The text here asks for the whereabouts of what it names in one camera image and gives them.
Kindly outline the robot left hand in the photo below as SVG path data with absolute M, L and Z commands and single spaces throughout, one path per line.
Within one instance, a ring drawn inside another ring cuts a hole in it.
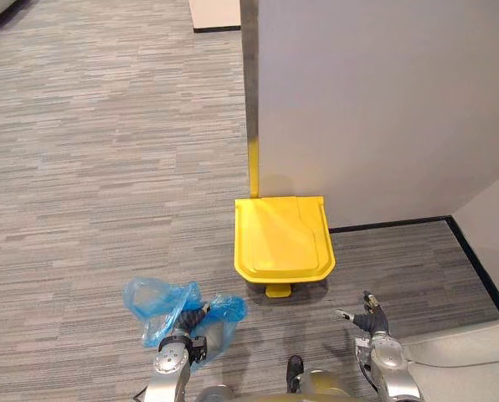
M 182 311 L 174 323 L 173 329 L 190 334 L 208 315 L 210 305 L 204 303 L 200 308 Z

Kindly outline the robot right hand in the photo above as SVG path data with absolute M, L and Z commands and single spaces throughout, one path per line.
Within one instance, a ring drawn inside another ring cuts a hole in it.
M 388 319 L 377 297 L 370 291 L 364 291 L 363 300 L 365 309 L 363 314 L 353 314 L 342 309 L 335 309 L 334 313 L 337 317 L 369 333 L 371 337 L 379 333 L 389 335 Z

